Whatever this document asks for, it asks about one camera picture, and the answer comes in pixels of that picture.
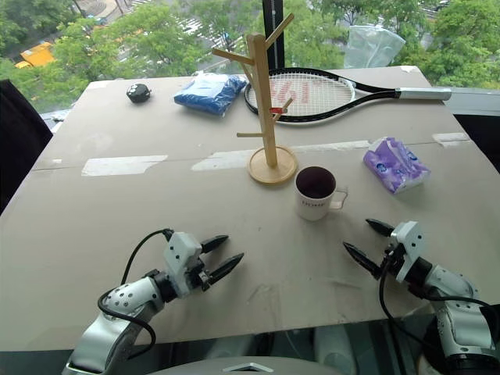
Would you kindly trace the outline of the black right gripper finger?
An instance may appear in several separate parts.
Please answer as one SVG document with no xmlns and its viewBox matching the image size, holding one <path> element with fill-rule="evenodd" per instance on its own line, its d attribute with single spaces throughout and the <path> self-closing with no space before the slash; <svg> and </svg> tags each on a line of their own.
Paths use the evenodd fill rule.
<svg viewBox="0 0 500 375">
<path fill-rule="evenodd" d="M 376 219 L 366 219 L 368 225 L 375 230 L 378 234 L 384 237 L 390 237 L 395 228 L 389 223 L 385 223 Z"/>
<path fill-rule="evenodd" d="M 361 251 L 353 244 L 344 241 L 343 245 L 348 254 L 355 260 L 356 263 L 358 263 L 361 267 L 367 270 L 375 280 L 380 279 L 381 277 L 380 266 L 378 266 L 375 262 L 370 260 L 363 251 Z"/>
</svg>

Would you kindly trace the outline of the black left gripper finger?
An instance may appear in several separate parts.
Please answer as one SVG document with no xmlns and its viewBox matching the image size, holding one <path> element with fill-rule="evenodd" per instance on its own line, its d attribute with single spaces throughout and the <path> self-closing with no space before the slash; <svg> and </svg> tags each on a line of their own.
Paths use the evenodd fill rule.
<svg viewBox="0 0 500 375">
<path fill-rule="evenodd" d="M 216 235 L 215 237 L 211 237 L 207 240 L 204 240 L 203 242 L 200 243 L 200 245 L 202 246 L 202 253 L 209 253 L 209 252 L 217 249 L 228 238 L 229 238 L 228 235 L 222 234 L 222 235 Z"/>
<path fill-rule="evenodd" d="M 223 261 L 215 270 L 209 273 L 209 284 L 214 285 L 222 280 L 238 265 L 244 255 L 244 253 L 239 253 Z"/>
</svg>

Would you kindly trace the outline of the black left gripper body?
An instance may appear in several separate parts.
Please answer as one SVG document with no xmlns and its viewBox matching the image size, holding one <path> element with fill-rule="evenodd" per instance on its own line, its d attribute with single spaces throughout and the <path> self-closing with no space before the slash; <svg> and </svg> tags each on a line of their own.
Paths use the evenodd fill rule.
<svg viewBox="0 0 500 375">
<path fill-rule="evenodd" d="M 189 289 L 207 291 L 211 286 L 211 275 L 205 263 L 198 257 L 194 264 L 187 268 L 187 285 Z"/>
</svg>

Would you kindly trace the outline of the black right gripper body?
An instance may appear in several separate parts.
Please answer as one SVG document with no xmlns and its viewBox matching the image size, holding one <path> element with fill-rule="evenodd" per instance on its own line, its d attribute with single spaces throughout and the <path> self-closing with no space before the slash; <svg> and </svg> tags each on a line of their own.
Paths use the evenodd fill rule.
<svg viewBox="0 0 500 375">
<path fill-rule="evenodd" d="M 405 246 L 398 243 L 396 246 L 387 249 L 386 263 L 384 266 L 384 275 L 392 275 L 396 280 L 403 280 L 405 277 Z"/>
</svg>

